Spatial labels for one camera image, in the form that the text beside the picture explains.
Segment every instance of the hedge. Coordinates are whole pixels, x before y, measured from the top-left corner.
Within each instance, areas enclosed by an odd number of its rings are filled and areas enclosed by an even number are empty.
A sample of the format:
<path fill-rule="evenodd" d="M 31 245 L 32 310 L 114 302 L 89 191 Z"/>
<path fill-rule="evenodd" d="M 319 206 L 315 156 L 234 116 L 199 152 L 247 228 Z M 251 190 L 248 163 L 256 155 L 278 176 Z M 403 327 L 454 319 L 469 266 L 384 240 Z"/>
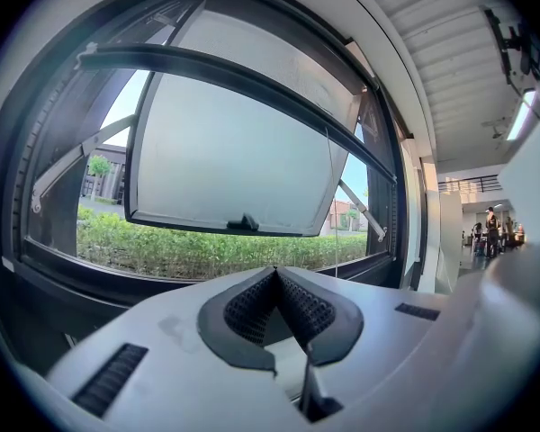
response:
<path fill-rule="evenodd" d="M 118 203 L 118 201 L 114 200 L 113 198 L 105 198 L 105 197 L 98 197 L 98 196 L 96 196 L 95 200 L 99 203 L 104 203 L 107 205 L 115 205 Z"/>
<path fill-rule="evenodd" d="M 335 264 L 336 237 L 250 237 L 132 224 L 78 208 L 78 257 L 138 274 L 208 280 L 260 266 L 310 270 Z M 366 234 L 338 237 L 338 262 L 365 256 Z"/>

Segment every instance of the window handle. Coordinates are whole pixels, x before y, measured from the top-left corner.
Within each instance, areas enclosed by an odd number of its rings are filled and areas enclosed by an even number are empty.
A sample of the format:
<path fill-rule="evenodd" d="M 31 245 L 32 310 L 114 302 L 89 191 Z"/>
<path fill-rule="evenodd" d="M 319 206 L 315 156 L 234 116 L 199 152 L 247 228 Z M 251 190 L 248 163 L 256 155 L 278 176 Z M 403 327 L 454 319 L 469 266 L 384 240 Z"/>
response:
<path fill-rule="evenodd" d="M 226 224 L 227 229 L 250 230 L 251 232 L 256 232 L 259 227 L 256 220 L 247 212 L 244 213 L 241 220 L 229 220 Z"/>
<path fill-rule="evenodd" d="M 77 162 L 82 158 L 88 157 L 100 144 L 126 130 L 136 121 L 136 115 L 129 115 L 123 119 L 115 121 L 102 128 L 97 133 L 84 140 L 69 152 L 64 154 L 59 160 L 49 167 L 34 183 L 32 188 L 31 207 L 33 212 L 40 212 L 41 198 L 50 190 L 50 188 Z"/>
<path fill-rule="evenodd" d="M 368 219 L 368 222 L 378 234 L 378 241 L 382 242 L 384 240 L 384 237 L 386 237 L 386 232 L 388 231 L 388 228 L 387 227 L 383 228 L 378 223 L 375 217 L 368 211 L 366 206 L 362 202 L 360 202 L 360 199 L 356 197 L 356 194 L 352 192 L 352 189 L 350 189 L 350 187 L 348 187 L 346 183 L 342 181 L 342 179 L 340 179 L 340 181 L 338 182 L 338 185 L 346 193 L 346 195 L 352 201 L 352 203 L 358 207 L 358 210 Z"/>

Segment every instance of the railing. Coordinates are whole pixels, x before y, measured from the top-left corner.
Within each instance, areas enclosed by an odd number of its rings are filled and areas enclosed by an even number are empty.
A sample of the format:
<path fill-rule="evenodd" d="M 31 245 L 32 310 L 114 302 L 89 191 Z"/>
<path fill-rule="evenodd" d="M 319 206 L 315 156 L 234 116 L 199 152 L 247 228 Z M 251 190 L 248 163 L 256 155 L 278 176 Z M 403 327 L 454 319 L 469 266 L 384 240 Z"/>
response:
<path fill-rule="evenodd" d="M 470 177 L 457 181 L 438 183 L 439 192 L 460 192 L 461 194 L 476 194 L 478 192 L 501 191 L 497 175 Z"/>

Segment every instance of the white ceiling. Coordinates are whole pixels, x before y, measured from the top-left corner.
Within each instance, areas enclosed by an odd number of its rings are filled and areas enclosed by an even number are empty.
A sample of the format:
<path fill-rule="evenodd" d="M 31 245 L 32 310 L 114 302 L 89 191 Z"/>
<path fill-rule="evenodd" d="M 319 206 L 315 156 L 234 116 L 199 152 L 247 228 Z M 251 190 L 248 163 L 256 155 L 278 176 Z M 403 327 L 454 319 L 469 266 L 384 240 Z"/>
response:
<path fill-rule="evenodd" d="M 436 132 L 438 172 L 506 163 L 505 141 L 516 113 L 518 97 L 500 67 L 490 26 L 480 10 L 486 5 L 509 25 L 519 16 L 507 0 L 376 0 L 403 38 L 426 90 Z M 509 52 L 512 67 L 520 54 Z M 518 89 L 533 79 L 518 72 Z M 493 139 L 491 126 L 504 133 Z"/>

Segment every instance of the fluorescent light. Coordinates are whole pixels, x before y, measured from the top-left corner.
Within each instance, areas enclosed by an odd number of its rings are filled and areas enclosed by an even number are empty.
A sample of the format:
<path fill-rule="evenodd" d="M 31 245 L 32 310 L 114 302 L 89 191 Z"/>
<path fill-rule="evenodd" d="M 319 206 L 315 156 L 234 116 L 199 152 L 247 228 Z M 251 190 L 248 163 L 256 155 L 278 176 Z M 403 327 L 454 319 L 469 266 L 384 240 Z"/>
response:
<path fill-rule="evenodd" d="M 526 91 L 524 93 L 524 101 L 520 105 L 520 109 L 518 110 L 518 114 L 514 120 L 514 123 L 512 124 L 512 128 L 510 129 L 510 133 L 508 134 L 506 140 L 515 140 L 518 137 L 520 130 L 522 130 L 522 127 L 524 126 L 524 122 L 530 114 L 530 107 L 532 107 L 535 98 L 536 91 L 534 90 Z"/>

